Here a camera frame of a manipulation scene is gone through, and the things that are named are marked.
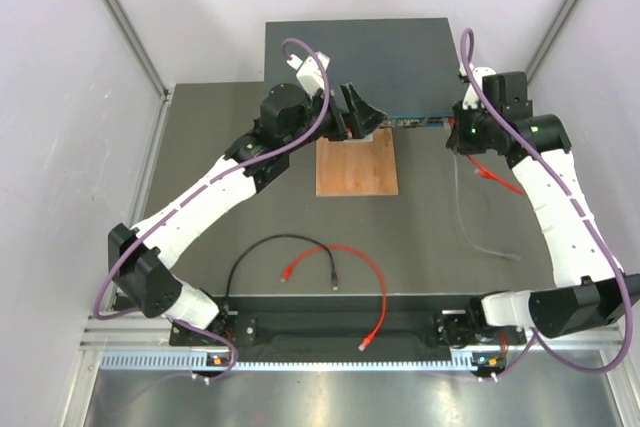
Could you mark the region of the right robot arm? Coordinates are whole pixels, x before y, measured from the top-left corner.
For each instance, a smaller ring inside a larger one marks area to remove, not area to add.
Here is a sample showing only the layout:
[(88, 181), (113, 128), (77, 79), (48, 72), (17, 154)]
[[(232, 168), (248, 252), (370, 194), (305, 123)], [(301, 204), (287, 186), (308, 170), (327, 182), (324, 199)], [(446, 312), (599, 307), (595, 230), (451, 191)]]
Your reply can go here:
[(534, 328), (547, 338), (609, 326), (625, 313), (609, 262), (591, 230), (594, 218), (575, 171), (561, 120), (535, 115), (523, 72), (460, 72), (468, 86), (453, 107), (446, 146), (463, 156), (493, 150), (505, 158), (528, 197), (546, 242), (554, 286), (496, 292), (472, 299), (466, 327), (487, 343), (505, 326)]

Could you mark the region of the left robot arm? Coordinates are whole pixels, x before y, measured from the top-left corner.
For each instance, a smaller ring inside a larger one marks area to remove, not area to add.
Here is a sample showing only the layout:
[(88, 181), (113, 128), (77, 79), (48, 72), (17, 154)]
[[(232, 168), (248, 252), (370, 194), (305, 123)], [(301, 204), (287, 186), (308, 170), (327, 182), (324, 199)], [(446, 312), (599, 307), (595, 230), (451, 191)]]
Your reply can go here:
[(351, 84), (340, 90), (345, 109), (321, 92), (307, 94), (293, 84), (272, 87), (252, 128), (196, 184), (136, 226), (111, 229), (108, 269), (136, 310), (147, 318), (186, 322), (205, 343), (224, 337), (227, 321), (215, 301), (170, 270), (217, 220), (288, 169), (291, 153), (320, 138), (362, 139), (386, 121), (386, 114), (366, 103)]

